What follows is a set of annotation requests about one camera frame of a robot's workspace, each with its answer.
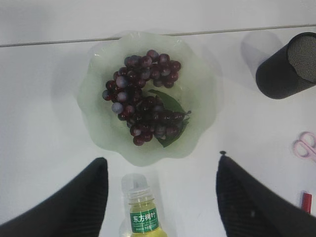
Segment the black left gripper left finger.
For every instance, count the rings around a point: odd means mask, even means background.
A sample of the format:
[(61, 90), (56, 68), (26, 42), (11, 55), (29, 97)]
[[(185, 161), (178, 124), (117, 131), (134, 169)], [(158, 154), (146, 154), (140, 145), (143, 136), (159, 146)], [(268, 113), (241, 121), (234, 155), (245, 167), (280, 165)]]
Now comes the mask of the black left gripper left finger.
[(2, 237), (97, 237), (108, 200), (108, 163), (96, 158), (51, 197), (2, 224)]

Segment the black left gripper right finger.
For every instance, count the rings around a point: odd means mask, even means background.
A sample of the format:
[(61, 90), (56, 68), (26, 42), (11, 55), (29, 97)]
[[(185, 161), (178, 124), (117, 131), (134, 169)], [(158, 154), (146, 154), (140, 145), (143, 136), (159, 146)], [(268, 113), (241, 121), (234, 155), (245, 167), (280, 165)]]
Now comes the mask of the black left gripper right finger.
[(229, 237), (314, 237), (316, 219), (268, 189), (220, 152), (218, 210)]

